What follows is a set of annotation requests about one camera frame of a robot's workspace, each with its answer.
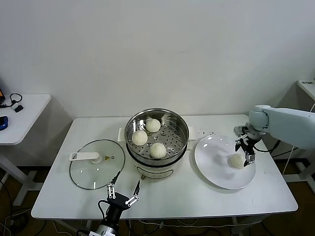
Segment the black cable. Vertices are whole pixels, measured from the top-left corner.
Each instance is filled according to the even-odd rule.
[[[87,231],[87,230],[78,230],[77,233],[76,233],[76,236],[80,236],[79,233],[84,233],[86,235],[89,235],[90,234],[90,231]]]
[[[150,234],[154,233],[154,232],[158,229],[158,225],[156,225],[156,226],[154,227],[154,229],[152,229],[150,232],[148,232],[146,226],[147,226],[147,224],[144,224],[144,232],[145,232],[147,235],[150,235]]]
[[[178,236],[172,229],[170,229],[169,226],[167,226],[167,229],[175,236]],[[212,228],[208,228],[205,232],[200,233],[200,234],[193,234],[193,235],[185,235],[185,236],[201,236],[204,235],[206,233],[208,233],[209,231],[214,231],[216,232],[219,236],[222,236],[222,234],[220,233],[220,231],[216,230],[216,229],[212,229]]]
[[[129,221],[128,220],[126,220],[125,221],[126,222],[126,224],[127,224],[127,227],[128,227],[128,229],[129,229],[129,232],[130,232],[130,236],[132,235],[132,231],[131,231],[131,225],[129,225]]]
[[[19,97],[20,97],[20,100],[15,100],[15,99],[12,99],[12,95],[18,95]],[[20,101],[22,101],[22,99],[23,99],[23,97],[22,97],[22,95],[21,94],[19,94],[19,93],[12,93],[12,94],[10,94],[10,100],[11,100],[11,103],[13,103],[13,101],[15,101],[14,103],[16,103],[16,102],[20,102]]]
[[[105,214],[104,214],[104,211],[103,211],[102,207],[100,206],[100,203],[107,203],[107,204],[109,204],[109,203],[106,200],[99,200],[98,203],[97,203],[98,208],[99,208],[100,212],[102,213],[103,220],[105,220]]]
[[[13,208],[12,199],[11,199],[9,190],[6,188],[6,186],[4,185],[4,183],[3,183],[1,180],[0,180],[0,183],[3,185],[4,189],[6,190],[6,193],[8,194],[8,198],[9,198],[9,200],[10,200],[10,220],[12,220],[12,208]]]
[[[46,223],[47,223],[47,220],[45,220],[45,223],[44,223],[43,227],[41,227],[41,229],[36,234],[34,234],[34,236],[39,235],[44,230],[44,228],[46,226]]]
[[[19,100],[13,99],[12,95],[18,95],[20,97],[20,99]],[[4,104],[0,105],[0,108],[12,107],[15,103],[22,101],[22,99],[23,99],[23,96],[21,94],[14,92],[14,93],[10,94],[11,105],[7,105],[4,103]]]
[[[264,225],[263,222],[261,222],[261,224],[262,224],[262,226],[264,227],[265,231],[268,232],[268,234],[270,234],[271,236],[275,236],[273,233],[271,233],[271,232],[266,228],[266,226]]]
[[[275,158],[275,157],[277,157],[277,156],[282,156],[282,155],[287,154],[287,153],[289,153],[289,152],[291,152],[291,151],[286,151],[286,152],[284,152],[284,153],[281,153],[281,154],[272,156],[272,158]]]
[[[260,152],[269,152],[270,154],[279,146],[279,144],[280,144],[280,140],[278,140],[277,142],[276,142],[276,144],[274,145],[274,147],[272,148],[272,149],[270,149],[270,150],[259,150],[258,148],[256,148],[255,146],[253,146],[254,147],[254,149],[255,150],[257,150],[257,151],[260,151]]]

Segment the small white table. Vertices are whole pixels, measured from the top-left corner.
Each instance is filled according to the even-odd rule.
[[[22,96],[23,100],[20,103],[24,109],[20,112],[16,113],[10,107],[0,109],[0,117],[8,117],[8,127],[0,131],[0,146],[19,144],[51,99],[49,94],[22,94]],[[11,104],[9,95],[5,97],[7,99],[4,103],[7,105]],[[31,171],[27,176],[1,153],[0,168],[6,171],[2,178],[3,183],[8,178],[8,175],[11,175],[23,185],[13,203],[14,206],[22,204],[28,191],[39,191],[43,185],[43,183],[33,182],[36,171]]]
[[[193,126],[196,136],[209,132],[236,138],[233,127],[244,125],[246,115],[186,116],[188,126]],[[125,127],[129,118],[77,118],[74,120],[53,166],[38,195],[31,215],[38,219],[91,220],[101,219],[97,202],[106,199],[107,189],[84,190],[70,179],[69,154],[86,143],[97,139],[116,141],[118,130]],[[115,191],[131,196],[140,174],[126,154],[126,163]],[[262,141],[259,149],[266,149]],[[262,220],[268,214],[291,212],[298,205],[276,164],[268,153],[256,154],[256,176],[253,182],[240,190],[216,187],[207,181],[194,164],[194,153],[186,151],[179,169],[164,180],[145,179],[140,183],[140,200],[122,214],[122,219],[167,219],[252,216],[245,222]],[[233,227],[237,233],[245,227]]]

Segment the table leg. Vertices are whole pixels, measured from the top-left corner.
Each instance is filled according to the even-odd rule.
[[[269,215],[252,215],[252,216],[248,216],[246,217],[244,220],[242,220],[241,222],[237,222],[236,217],[233,217],[233,223],[235,224],[235,226],[232,227],[231,231],[233,235],[242,235],[242,231],[253,226],[255,224],[255,222],[260,222],[263,219],[265,219],[266,217],[268,217]]]
[[[9,174],[5,173],[1,179],[1,182],[4,184],[6,182],[6,180],[8,179],[8,177],[9,177]]]
[[[36,171],[30,171],[28,175],[24,174],[19,168],[12,164],[4,155],[0,154],[0,168],[22,183],[22,187],[13,203],[14,206],[20,206],[28,191],[40,191],[43,183],[33,181]]]
[[[305,168],[302,162],[297,162],[296,166],[301,172],[299,174],[284,175],[283,177],[285,181],[287,183],[305,181],[315,194],[315,181],[312,178],[312,174],[315,173],[315,163],[312,163],[309,167]]]

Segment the white wall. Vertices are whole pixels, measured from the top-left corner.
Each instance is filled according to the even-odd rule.
[[[52,94],[48,125],[60,113],[63,123],[51,140],[75,117],[245,113],[315,76],[314,9],[313,0],[2,0],[0,77],[11,91]]]

